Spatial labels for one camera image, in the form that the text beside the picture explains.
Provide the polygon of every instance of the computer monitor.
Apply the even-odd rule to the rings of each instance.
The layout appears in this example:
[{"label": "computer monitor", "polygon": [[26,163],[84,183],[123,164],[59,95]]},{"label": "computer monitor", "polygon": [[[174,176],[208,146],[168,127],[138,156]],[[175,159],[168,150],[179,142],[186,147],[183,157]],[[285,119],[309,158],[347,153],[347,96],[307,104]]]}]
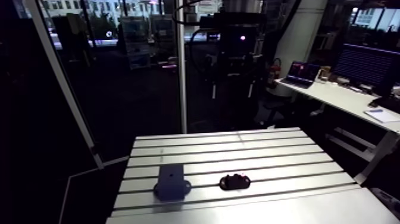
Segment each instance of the computer monitor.
[{"label": "computer monitor", "polygon": [[378,94],[390,94],[400,68],[400,52],[343,44],[334,74],[353,83],[376,87]]}]

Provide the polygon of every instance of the fire extinguisher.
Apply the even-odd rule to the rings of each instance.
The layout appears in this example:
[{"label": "fire extinguisher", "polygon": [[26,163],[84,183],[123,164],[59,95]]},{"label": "fire extinguisher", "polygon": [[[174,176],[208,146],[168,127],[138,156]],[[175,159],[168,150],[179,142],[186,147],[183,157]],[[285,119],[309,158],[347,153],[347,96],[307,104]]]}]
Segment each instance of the fire extinguisher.
[{"label": "fire extinguisher", "polygon": [[282,61],[280,58],[275,58],[272,62],[272,66],[270,67],[270,73],[268,74],[267,86],[270,88],[274,88],[276,84],[274,83],[274,79],[279,79]]}]

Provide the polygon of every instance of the laptop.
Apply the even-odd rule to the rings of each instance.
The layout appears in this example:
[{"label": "laptop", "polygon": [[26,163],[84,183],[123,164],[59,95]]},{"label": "laptop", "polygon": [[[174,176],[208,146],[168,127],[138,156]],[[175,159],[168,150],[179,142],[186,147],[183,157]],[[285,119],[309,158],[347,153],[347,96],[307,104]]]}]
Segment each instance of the laptop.
[{"label": "laptop", "polygon": [[309,88],[314,83],[319,70],[320,66],[315,64],[294,61],[283,81],[288,84]]}]

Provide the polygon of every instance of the building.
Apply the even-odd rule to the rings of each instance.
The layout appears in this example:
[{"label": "building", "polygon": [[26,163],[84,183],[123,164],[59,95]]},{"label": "building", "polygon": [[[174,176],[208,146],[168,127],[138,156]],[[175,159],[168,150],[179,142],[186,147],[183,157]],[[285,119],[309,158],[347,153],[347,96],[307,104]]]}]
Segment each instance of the building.
[{"label": "building", "polygon": [[[42,2],[43,14],[45,17],[64,16],[67,13],[82,13],[79,0],[43,0]],[[152,14],[160,14],[158,0],[125,0],[125,2],[128,16],[143,16],[149,18]],[[107,13],[108,17],[113,18],[116,26],[118,25],[118,19],[121,16],[125,16],[122,0],[85,1],[85,6],[88,14],[95,13],[100,17],[101,12]],[[163,1],[161,1],[161,7],[162,9],[164,8]]]},{"label": "building", "polygon": [[[351,20],[354,19],[357,11],[358,8],[353,8]],[[383,8],[360,10],[354,24],[385,32],[391,28],[391,31],[397,32],[400,26],[400,10]]]}]

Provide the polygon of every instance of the paper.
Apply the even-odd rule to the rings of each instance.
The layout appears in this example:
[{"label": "paper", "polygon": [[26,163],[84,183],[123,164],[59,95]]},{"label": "paper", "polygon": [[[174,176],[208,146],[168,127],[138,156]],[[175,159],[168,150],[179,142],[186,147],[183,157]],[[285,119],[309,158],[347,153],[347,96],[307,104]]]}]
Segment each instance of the paper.
[{"label": "paper", "polygon": [[376,120],[382,123],[400,122],[400,117],[391,115],[385,110],[376,109],[376,110],[366,110],[364,112],[365,114],[368,114],[369,116],[375,118]]}]

